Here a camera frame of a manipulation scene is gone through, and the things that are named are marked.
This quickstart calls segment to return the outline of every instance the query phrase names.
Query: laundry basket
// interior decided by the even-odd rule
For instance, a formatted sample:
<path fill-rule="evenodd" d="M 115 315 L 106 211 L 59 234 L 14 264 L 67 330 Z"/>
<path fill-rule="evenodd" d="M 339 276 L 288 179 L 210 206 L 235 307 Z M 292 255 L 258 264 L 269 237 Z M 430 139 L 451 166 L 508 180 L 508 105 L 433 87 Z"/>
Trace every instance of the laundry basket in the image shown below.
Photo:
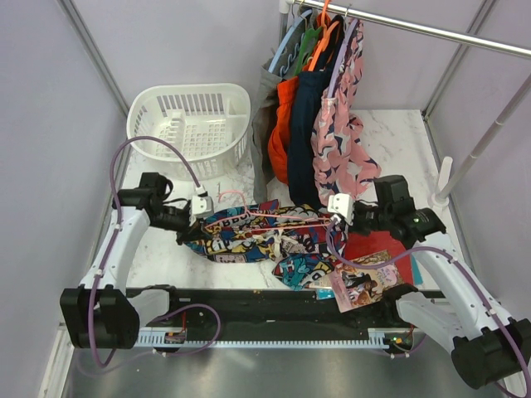
<path fill-rule="evenodd" d="M 151 135 L 174 145 L 199 179 L 220 176 L 240 162 L 251 102 L 239 85 L 161 85 L 140 93 L 127 118 L 128 138 Z M 149 140 L 133 148 L 161 170 L 191 180 L 175 153 Z"/>

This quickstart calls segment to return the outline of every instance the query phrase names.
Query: wall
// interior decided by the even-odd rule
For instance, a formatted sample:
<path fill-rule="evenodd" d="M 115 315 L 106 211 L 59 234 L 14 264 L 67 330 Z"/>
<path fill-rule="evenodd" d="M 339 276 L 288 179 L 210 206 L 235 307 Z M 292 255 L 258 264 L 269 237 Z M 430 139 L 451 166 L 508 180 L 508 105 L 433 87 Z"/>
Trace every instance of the wall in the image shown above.
<path fill-rule="evenodd" d="M 482 36 L 529 47 L 531 2 L 503 2 Z M 431 123 L 441 154 L 460 164 L 531 72 L 531 61 L 471 50 Z M 456 187 L 475 269 L 518 317 L 529 307 L 531 239 L 531 95 Z"/>
<path fill-rule="evenodd" d="M 27 398 L 100 228 L 125 122 L 56 2 L 2 2 L 0 48 L 0 395 Z"/>
<path fill-rule="evenodd" d="M 349 0 L 337 4 L 348 6 Z M 481 0 L 359 0 L 355 7 L 465 31 Z M 231 82 L 252 95 L 278 45 L 278 0 L 76 0 L 131 103 L 153 85 Z M 366 24 L 365 75 L 356 106 L 422 109 L 455 44 Z"/>

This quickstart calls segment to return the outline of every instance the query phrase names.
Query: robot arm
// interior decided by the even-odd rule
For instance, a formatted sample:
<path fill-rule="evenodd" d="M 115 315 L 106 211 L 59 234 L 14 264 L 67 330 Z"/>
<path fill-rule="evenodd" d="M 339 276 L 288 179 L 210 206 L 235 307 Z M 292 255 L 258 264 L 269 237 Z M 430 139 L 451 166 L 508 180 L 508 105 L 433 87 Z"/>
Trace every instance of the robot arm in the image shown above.
<path fill-rule="evenodd" d="M 507 339 L 493 319 L 495 313 L 516 341 L 524 360 L 531 357 L 531 323 L 515 321 L 475 277 L 446 234 L 446 228 L 431 209 L 417 210 L 402 176 L 388 176 L 375 181 L 378 205 L 370 206 L 343 194 L 329 199 L 329 211 L 338 213 L 349 230 L 360 234 L 390 231 L 401 241 L 437 282 L 455 315 L 443 311 L 413 286 L 397 286 L 384 292 L 393 311 L 411 323 L 451 354 L 461 378 L 472 388 L 510 376 L 521 370 Z M 432 250 L 436 248 L 451 256 Z M 490 303 L 488 310 L 469 278 Z"/>
<path fill-rule="evenodd" d="M 172 188 L 173 184 L 166 177 L 156 172 L 145 172 L 138 187 L 118 192 L 122 206 L 121 224 L 118 225 L 117 211 L 113 210 L 109 229 L 89 272 L 78 288 L 65 289 L 61 295 L 61 310 L 75 347 L 90 346 L 87 313 L 90 290 L 97 274 L 101 275 L 95 301 L 95 339 L 98 348 L 132 348 L 139 329 L 168 311 L 167 291 L 149 289 L 128 299 L 125 286 L 134 254 L 150 226 L 177 232 L 178 242 L 202 236 L 197 219 L 213 213 L 212 199 L 201 187 L 184 208 L 167 206 L 164 201 Z M 121 228 L 121 231 L 102 272 L 99 265 L 116 228 Z"/>

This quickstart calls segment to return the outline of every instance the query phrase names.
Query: gray garment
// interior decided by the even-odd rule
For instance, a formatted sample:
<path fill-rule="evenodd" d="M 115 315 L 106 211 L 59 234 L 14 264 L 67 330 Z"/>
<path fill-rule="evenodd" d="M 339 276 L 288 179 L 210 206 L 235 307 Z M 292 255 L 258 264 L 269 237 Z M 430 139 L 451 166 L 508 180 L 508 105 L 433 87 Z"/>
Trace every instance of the gray garment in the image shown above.
<path fill-rule="evenodd" d="M 311 14 L 309 24 L 313 24 L 316 12 Z M 293 32 L 284 53 L 276 63 L 274 73 L 268 71 L 272 58 L 261 67 L 260 85 L 256 97 L 251 101 L 251 118 L 247 126 L 247 137 L 251 143 L 251 159 L 255 169 L 255 184 L 253 197 L 256 203 L 267 201 L 267 183 L 275 174 L 271 167 L 267 143 L 271 132 L 276 126 L 276 110 L 279 107 L 279 96 L 276 86 L 282 81 L 278 76 L 280 68 L 287 64 L 289 54 L 292 54 L 295 45 L 300 43 L 306 24 L 301 23 Z"/>

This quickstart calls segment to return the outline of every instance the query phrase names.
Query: white marble tabletop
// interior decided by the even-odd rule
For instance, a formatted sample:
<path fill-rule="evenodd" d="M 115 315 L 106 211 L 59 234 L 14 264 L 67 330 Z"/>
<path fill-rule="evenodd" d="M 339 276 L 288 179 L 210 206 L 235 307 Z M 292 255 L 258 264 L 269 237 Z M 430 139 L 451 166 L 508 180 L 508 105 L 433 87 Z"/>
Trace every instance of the white marble tabletop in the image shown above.
<path fill-rule="evenodd" d="M 437 168 L 424 123 L 418 110 L 359 110 L 364 124 L 362 142 L 368 154 L 382 166 L 382 175 L 402 174 L 409 184 L 417 208 L 428 207 L 428 197 L 436 183 Z M 144 156 L 132 151 L 123 187 L 138 186 L 142 172 L 162 172 Z M 174 183 L 174 197 L 189 198 L 192 182 L 181 182 L 167 175 Z M 218 192 L 239 189 L 252 203 L 253 170 L 247 155 L 227 175 L 202 182 L 214 198 L 215 210 L 241 206 L 237 196 L 224 196 L 216 203 Z M 270 199 L 279 199 L 281 206 L 289 206 L 286 185 L 273 180 L 268 186 Z M 370 188 L 362 199 L 375 201 L 376 192 Z M 448 233 L 459 248 L 450 212 L 442 215 Z M 272 274 L 275 264 L 267 260 L 252 264 L 218 264 L 194 254 L 188 247 L 175 242 L 169 231 L 149 229 L 137 249 L 129 273 L 128 287 L 150 284 L 171 284 L 177 288 L 199 289 L 287 289 Z M 422 268 L 424 284 L 421 289 L 437 289 L 431 276 Z"/>

